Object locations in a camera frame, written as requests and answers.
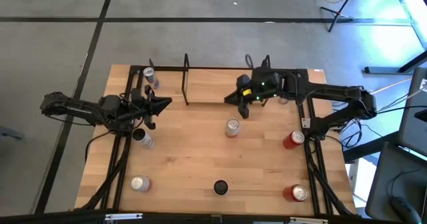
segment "wooden tabletop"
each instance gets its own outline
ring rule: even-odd
[[[128,71],[129,65],[113,65],[104,94],[122,93]],[[173,102],[159,117],[153,117],[156,130],[144,128],[155,140],[153,149],[144,149],[137,141],[131,143],[120,210],[313,215],[303,147],[287,150],[282,145],[284,137],[300,129],[296,104],[290,101],[282,105],[270,99],[265,107],[250,105],[250,117],[243,120],[237,107],[222,101],[234,91],[236,78],[244,73],[250,75],[245,70],[190,69],[188,106],[181,93],[182,72],[155,73],[160,82],[156,96],[172,97]],[[326,82],[322,70],[308,73],[311,82]],[[329,101],[315,99],[314,107],[320,117],[332,112]],[[235,139],[224,134],[229,118],[240,121],[241,131]],[[104,132],[104,127],[96,127],[94,136]],[[76,207],[84,205],[104,181],[113,139],[113,135],[107,135],[91,144]],[[355,213],[340,144],[326,139],[322,149],[330,186]],[[131,190],[129,183],[136,175],[147,175],[152,180],[149,192]],[[220,179],[229,186],[223,196],[216,195],[213,188]],[[294,184],[309,191],[304,202],[289,202],[282,197],[283,189]],[[321,187],[317,186],[321,210],[325,212]]]

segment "concrete floor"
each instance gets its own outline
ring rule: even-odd
[[[0,17],[98,17],[104,0],[0,0]],[[321,0],[111,0],[108,17],[330,17]],[[356,18],[406,18],[398,0],[350,0]],[[40,114],[43,96],[72,95],[94,23],[0,23],[0,125],[26,135],[0,139],[0,215],[32,212],[55,147],[60,122]],[[398,67],[423,48],[411,28],[339,24],[278,23],[106,23],[82,99],[97,101],[112,64],[244,67],[270,54],[274,67],[324,69],[328,83],[379,89],[406,76],[361,72],[367,65]],[[382,107],[405,94],[409,83],[377,96]],[[385,135],[397,130],[402,113],[367,122]],[[72,127],[47,211],[74,206],[84,168],[84,147],[93,128]],[[364,130],[364,141],[377,136]]]

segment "black floor line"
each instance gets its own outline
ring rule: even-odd
[[[107,15],[107,10],[109,7],[111,0],[105,0],[104,5],[101,10],[101,14],[99,18],[102,19]],[[96,45],[99,40],[99,36],[101,34],[103,22],[98,22],[95,31],[92,36],[91,43],[89,44],[89,50],[87,51],[87,56],[85,59],[85,63],[81,70],[79,79],[77,81],[77,86],[74,90],[73,98],[79,99],[81,97],[81,93],[83,91],[83,86],[85,85],[85,81],[87,78],[87,74],[89,73],[89,68],[93,59],[93,54],[95,53]],[[49,166],[49,170],[47,172],[47,176],[45,182],[43,184],[43,188],[41,190],[39,200],[37,202],[37,206],[35,208],[35,214],[41,214],[45,212],[45,208],[47,202],[49,200],[49,196],[52,190],[53,183],[55,182],[56,174],[58,172],[59,164],[61,163],[62,155],[65,150],[65,146],[67,144],[67,139],[71,130],[71,122],[73,121],[73,117],[68,115],[66,117],[67,122],[63,124],[62,129],[59,134],[59,138],[56,143],[55,153],[53,154],[52,162]]]
[[[332,18],[269,17],[0,17],[0,23],[331,23]],[[341,18],[339,23],[408,26],[408,19]]]
[[[32,22],[32,23],[93,23],[98,17],[0,17],[0,23]]]

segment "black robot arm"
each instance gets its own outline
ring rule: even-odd
[[[139,89],[131,91],[131,101],[117,95],[101,97],[98,103],[82,101],[60,92],[45,96],[40,109],[42,114],[72,115],[86,120],[91,125],[104,125],[113,133],[129,133],[129,121],[143,118],[149,129],[155,129],[153,115],[159,115],[171,102],[170,97],[156,97],[149,85],[145,86],[146,97]]]
[[[323,140],[331,127],[341,127],[352,119],[371,119],[376,116],[375,97],[361,86],[342,87],[310,83],[291,71],[257,67],[252,78],[238,77],[236,91],[224,98],[225,103],[237,105],[243,118],[249,117],[248,104],[272,97],[296,100],[301,105],[307,97],[347,102],[348,106],[326,117],[314,117],[304,123],[309,137]]]

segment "black cap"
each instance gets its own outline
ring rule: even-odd
[[[145,137],[145,131],[144,129],[138,128],[135,131],[133,131],[132,136],[135,140],[141,141]]]
[[[219,180],[215,182],[215,185],[213,185],[213,190],[215,190],[218,195],[224,195],[228,191],[228,185],[225,181]]]

